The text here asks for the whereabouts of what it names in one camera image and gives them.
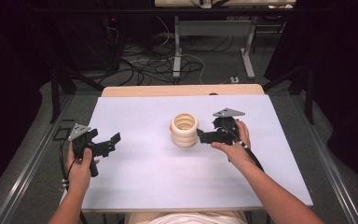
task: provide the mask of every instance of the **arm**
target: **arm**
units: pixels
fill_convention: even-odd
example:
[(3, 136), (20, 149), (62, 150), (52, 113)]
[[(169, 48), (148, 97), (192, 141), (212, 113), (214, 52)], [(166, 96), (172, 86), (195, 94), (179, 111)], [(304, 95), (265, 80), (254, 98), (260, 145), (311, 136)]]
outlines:
[[(241, 140), (250, 146), (249, 131), (246, 125), (237, 121)], [(222, 150), (245, 176), (260, 202), (275, 223), (323, 223), (305, 204), (289, 191), (281, 187), (272, 178), (255, 166), (242, 146), (212, 143), (212, 147)]]
[(49, 223), (78, 222), (81, 204), (90, 185), (90, 163), (93, 160), (91, 150), (89, 148), (84, 150), (82, 162), (75, 160), (71, 144), (66, 163), (67, 169), (70, 170), (69, 189)]

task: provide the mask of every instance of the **table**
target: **table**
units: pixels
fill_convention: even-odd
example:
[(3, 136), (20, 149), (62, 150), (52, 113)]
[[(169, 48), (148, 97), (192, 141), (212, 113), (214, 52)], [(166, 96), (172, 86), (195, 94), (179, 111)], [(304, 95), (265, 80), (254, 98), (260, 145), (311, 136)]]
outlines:
[[(193, 2), (197, 0), (155, 0), (156, 7), (197, 7)], [(269, 6), (269, 5), (294, 5), (296, 0), (230, 0), (224, 4), (225, 7), (248, 7), (248, 6)], [(255, 78), (255, 72), (249, 58), (249, 52), (255, 35), (257, 17), (249, 21), (180, 21), (175, 16), (175, 59), (173, 63), (173, 78), (180, 77), (181, 55), (180, 35), (234, 35), (246, 36), (245, 48), (241, 49), (241, 57), (250, 79)]]
[[(211, 92), (219, 95), (209, 96)], [(253, 152), (266, 173), (312, 205), (269, 97), (260, 86), (109, 87), (99, 98), (89, 126), (98, 129), (95, 143), (117, 132), (122, 140), (116, 151), (101, 158), (100, 174), (91, 179), (83, 212), (263, 209), (226, 154), (200, 142), (177, 147), (171, 140), (174, 114), (191, 112), (200, 129), (211, 132), (212, 113), (225, 106), (246, 113), (240, 119), (249, 126)]]

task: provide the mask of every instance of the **hand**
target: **hand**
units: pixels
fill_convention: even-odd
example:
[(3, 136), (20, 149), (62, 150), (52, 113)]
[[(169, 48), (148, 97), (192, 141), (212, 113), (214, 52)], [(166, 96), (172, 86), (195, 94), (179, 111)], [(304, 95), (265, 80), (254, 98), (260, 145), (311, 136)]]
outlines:
[[(243, 143), (246, 144), (246, 146), (251, 147), (249, 130), (246, 127), (245, 123), (239, 120), (235, 120), (235, 123), (239, 128), (240, 139)], [(225, 152), (228, 155), (228, 159), (231, 161), (231, 163), (234, 164), (235, 167), (237, 167), (238, 169), (240, 169), (240, 166), (242, 166), (246, 162), (254, 163), (240, 143), (236, 143), (233, 146), (229, 146), (223, 143), (213, 142), (211, 146)]]
[(86, 194), (91, 179), (91, 160), (93, 160), (91, 149), (85, 148), (83, 160), (79, 161), (77, 158), (75, 158), (72, 143), (69, 145), (68, 159), (66, 161), (66, 168), (69, 171), (68, 193), (73, 192), (80, 195)]

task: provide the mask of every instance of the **black curtain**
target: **black curtain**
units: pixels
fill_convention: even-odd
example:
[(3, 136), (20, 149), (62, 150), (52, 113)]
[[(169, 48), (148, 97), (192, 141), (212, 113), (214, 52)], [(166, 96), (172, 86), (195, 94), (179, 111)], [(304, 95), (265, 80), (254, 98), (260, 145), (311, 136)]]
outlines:
[(298, 0), (297, 7), (324, 7), (329, 13), (289, 20), (266, 78), (282, 76), (319, 48), (311, 57), (317, 62), (314, 100), (334, 128), (327, 144), (358, 174), (358, 1)]
[(49, 81), (40, 43), (17, 1), (0, 0), (0, 176), (27, 134)]

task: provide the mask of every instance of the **person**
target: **person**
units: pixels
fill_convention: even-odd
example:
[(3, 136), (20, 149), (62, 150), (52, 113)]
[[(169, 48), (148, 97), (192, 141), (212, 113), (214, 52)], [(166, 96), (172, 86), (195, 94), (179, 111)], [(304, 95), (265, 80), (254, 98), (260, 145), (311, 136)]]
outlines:
[[(243, 121), (236, 120), (240, 139), (251, 147), (249, 130)], [(274, 223), (323, 223), (305, 204), (281, 187), (260, 170), (240, 143), (232, 146), (218, 142), (211, 144), (227, 154), (231, 163), (247, 179), (260, 202)], [(72, 145), (69, 146), (67, 167), (75, 160)], [(84, 150), (82, 162), (74, 162), (69, 174), (70, 187), (59, 208), (49, 223), (77, 223), (86, 191), (90, 185), (90, 162), (93, 160), (89, 148)], [(203, 213), (133, 213), (126, 216), (126, 223), (247, 223), (244, 216), (236, 212)]]

